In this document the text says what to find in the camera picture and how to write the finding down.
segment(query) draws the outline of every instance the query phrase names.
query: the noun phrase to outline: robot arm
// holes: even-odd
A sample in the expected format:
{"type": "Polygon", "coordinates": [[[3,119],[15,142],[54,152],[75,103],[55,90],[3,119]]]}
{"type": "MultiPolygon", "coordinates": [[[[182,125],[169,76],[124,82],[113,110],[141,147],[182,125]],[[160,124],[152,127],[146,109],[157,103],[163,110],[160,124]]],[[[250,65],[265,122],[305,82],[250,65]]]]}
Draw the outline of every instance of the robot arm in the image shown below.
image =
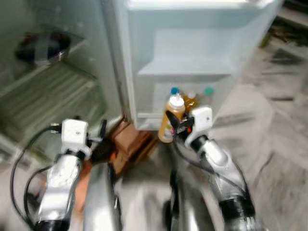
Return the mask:
{"type": "Polygon", "coordinates": [[[35,230],[68,230],[82,162],[91,155],[87,128],[88,124],[80,120],[62,123],[62,154],[48,173],[35,230]]]}
{"type": "Polygon", "coordinates": [[[171,112],[167,111],[166,115],[176,130],[175,137],[179,136],[187,148],[197,153],[199,161],[195,165],[211,173],[210,183],[225,221],[225,230],[264,230],[255,218],[253,201],[241,170],[227,150],[205,135],[212,127],[212,109],[196,108],[191,113],[192,117],[183,123],[171,112]]]}

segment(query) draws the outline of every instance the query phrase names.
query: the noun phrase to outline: yellow bottle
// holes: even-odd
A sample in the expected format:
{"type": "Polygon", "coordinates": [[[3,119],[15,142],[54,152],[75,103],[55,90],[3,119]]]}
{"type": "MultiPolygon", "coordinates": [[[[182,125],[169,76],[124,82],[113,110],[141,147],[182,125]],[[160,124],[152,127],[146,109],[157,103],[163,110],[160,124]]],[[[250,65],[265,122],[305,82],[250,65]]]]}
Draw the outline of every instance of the yellow bottle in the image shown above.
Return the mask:
{"type": "Polygon", "coordinates": [[[187,95],[184,95],[184,104],[186,112],[190,112],[192,109],[198,106],[199,99],[195,92],[189,92],[187,95]]]}
{"type": "Polygon", "coordinates": [[[182,116],[185,112],[185,105],[183,98],[177,95],[171,95],[164,112],[164,117],[162,120],[162,124],[160,126],[160,130],[158,132],[158,137],[161,142],[171,143],[173,141],[174,129],[170,124],[168,117],[166,116],[166,111],[172,112],[179,120],[182,119],[182,116]]]}

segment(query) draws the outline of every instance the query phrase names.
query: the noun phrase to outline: refrigerator shelf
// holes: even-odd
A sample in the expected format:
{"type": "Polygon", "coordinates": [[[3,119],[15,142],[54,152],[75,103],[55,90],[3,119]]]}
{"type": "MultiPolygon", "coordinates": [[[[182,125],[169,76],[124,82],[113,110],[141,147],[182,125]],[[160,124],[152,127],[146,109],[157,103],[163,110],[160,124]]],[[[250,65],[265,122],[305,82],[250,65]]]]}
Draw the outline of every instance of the refrigerator shelf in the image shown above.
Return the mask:
{"type": "MultiPolygon", "coordinates": [[[[33,29],[27,31],[17,31],[12,35],[9,35],[6,39],[0,39],[0,63],[4,62],[14,80],[6,86],[0,86],[0,98],[9,92],[13,91],[20,85],[30,81],[37,74],[46,70],[50,65],[36,66],[34,64],[27,64],[23,61],[18,60],[14,55],[14,50],[23,39],[25,33],[40,33],[40,32],[52,32],[59,31],[59,29],[52,26],[36,26],[33,29]]],[[[78,48],[84,45],[85,40],[82,38],[70,34],[68,32],[62,32],[71,38],[71,47],[69,52],[74,52],[78,48]]]]}
{"type": "Polygon", "coordinates": [[[139,76],[169,76],[169,75],[230,75],[232,69],[224,61],[207,60],[153,60],[139,72],[139,76]]]}
{"type": "Polygon", "coordinates": [[[55,64],[0,98],[1,131],[17,142],[61,118],[95,87],[65,64],[55,64]]]}
{"type": "Polygon", "coordinates": [[[239,9],[256,4],[264,6],[272,0],[128,0],[130,10],[239,9]]]}

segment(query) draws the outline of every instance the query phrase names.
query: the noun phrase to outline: blue bottle cap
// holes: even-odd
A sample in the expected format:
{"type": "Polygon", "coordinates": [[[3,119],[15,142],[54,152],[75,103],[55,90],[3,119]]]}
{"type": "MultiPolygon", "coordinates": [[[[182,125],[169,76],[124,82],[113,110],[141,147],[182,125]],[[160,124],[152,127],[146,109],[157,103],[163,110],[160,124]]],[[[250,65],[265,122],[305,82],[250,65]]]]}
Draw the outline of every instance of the blue bottle cap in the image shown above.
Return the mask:
{"type": "Polygon", "coordinates": [[[171,88],[171,95],[176,95],[180,92],[180,90],[178,88],[171,88]]]}

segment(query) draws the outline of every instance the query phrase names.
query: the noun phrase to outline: bottle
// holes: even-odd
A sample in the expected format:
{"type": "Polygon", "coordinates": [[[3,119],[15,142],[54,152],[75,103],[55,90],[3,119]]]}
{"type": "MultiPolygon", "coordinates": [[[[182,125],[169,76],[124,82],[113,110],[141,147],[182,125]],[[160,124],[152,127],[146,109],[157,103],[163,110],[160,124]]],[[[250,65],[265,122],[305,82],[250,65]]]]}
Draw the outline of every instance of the bottle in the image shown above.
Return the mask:
{"type": "Polygon", "coordinates": [[[176,95],[171,95],[168,102],[166,103],[164,117],[158,132],[158,137],[161,142],[171,143],[173,141],[174,129],[170,124],[168,117],[166,116],[167,110],[172,112],[179,120],[182,119],[182,116],[185,112],[185,105],[184,100],[179,93],[176,95]]]}
{"type": "Polygon", "coordinates": [[[187,95],[184,95],[184,104],[185,111],[189,113],[192,109],[198,106],[199,99],[195,92],[189,92],[187,95]]]}
{"type": "Polygon", "coordinates": [[[214,89],[212,87],[207,87],[205,89],[205,100],[204,104],[211,106],[213,103],[213,95],[214,95],[214,89]]]}

